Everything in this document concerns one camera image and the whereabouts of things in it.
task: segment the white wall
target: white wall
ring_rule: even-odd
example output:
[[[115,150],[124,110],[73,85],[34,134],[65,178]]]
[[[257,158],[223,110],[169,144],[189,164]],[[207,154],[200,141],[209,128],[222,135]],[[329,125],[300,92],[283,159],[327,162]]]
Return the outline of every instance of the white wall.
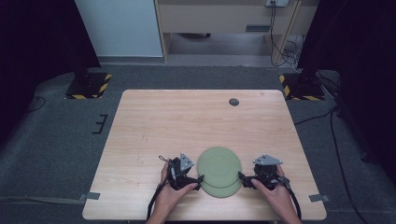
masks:
[[[76,0],[98,56],[162,57],[154,0]]]

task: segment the green plate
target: green plate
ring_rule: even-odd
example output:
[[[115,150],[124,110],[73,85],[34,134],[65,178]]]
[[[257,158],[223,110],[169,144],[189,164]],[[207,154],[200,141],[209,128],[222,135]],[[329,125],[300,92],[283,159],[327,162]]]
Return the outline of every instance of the green plate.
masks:
[[[238,157],[228,148],[212,147],[206,150],[197,162],[199,175],[205,175],[204,182],[214,188],[227,188],[238,179],[242,170]]]
[[[205,182],[202,183],[202,189],[209,195],[216,198],[227,198],[235,194],[242,186],[242,182],[237,180],[234,184],[227,188],[215,188],[207,185]]]

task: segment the gray carpet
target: gray carpet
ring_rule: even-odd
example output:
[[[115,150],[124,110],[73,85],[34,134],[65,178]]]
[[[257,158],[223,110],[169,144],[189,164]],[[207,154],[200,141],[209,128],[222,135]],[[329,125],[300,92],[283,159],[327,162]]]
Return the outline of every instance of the gray carpet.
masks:
[[[178,67],[107,65],[113,75],[102,99],[66,100],[73,79],[65,74],[40,84],[26,116],[0,149],[0,197],[76,199],[90,190],[123,91],[128,89],[276,89],[290,68]],[[287,101],[295,122],[329,112],[324,101]],[[102,134],[101,114],[108,114]],[[334,132],[347,186],[368,223],[396,223],[396,190],[378,164],[361,161],[361,150],[341,118]],[[330,116],[296,126],[304,152],[325,203],[323,221],[363,223],[347,197],[332,140]],[[81,204],[0,203],[0,223],[124,223],[84,220]]]

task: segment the wooden surface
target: wooden surface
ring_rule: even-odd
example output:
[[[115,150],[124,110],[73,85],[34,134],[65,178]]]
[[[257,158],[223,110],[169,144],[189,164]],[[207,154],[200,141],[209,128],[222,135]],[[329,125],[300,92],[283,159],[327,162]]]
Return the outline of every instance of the wooden surface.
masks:
[[[238,106],[229,104],[231,98]],[[160,182],[163,161],[184,152],[194,162],[210,147],[227,147],[245,175],[252,161],[268,154],[282,168],[302,208],[303,219],[323,219],[322,202],[308,196],[318,189],[281,91],[125,91],[114,118],[91,192],[86,219],[146,219],[149,201]],[[196,166],[188,173],[197,177]],[[169,220],[276,220],[254,189],[241,188],[218,199],[202,189],[188,194]]]

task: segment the yellow and black striped block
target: yellow and black striped block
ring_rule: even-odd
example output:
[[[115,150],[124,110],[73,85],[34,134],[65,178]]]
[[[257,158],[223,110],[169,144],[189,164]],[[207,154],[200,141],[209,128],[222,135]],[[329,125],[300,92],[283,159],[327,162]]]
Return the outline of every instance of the yellow and black striped block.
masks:
[[[81,90],[72,90],[66,94],[65,98],[77,100],[102,98],[107,88],[108,82],[110,81],[111,75],[96,74],[96,76],[92,77],[96,78],[96,80],[94,81],[95,83],[92,85],[92,87],[85,89],[84,87],[80,87]]]
[[[313,96],[313,95],[303,95],[303,96],[298,96],[298,97],[293,96],[291,94],[290,81],[285,76],[280,76],[279,80],[282,83],[282,87],[285,92],[285,97],[288,100],[310,100],[310,101],[324,100],[323,96]]]

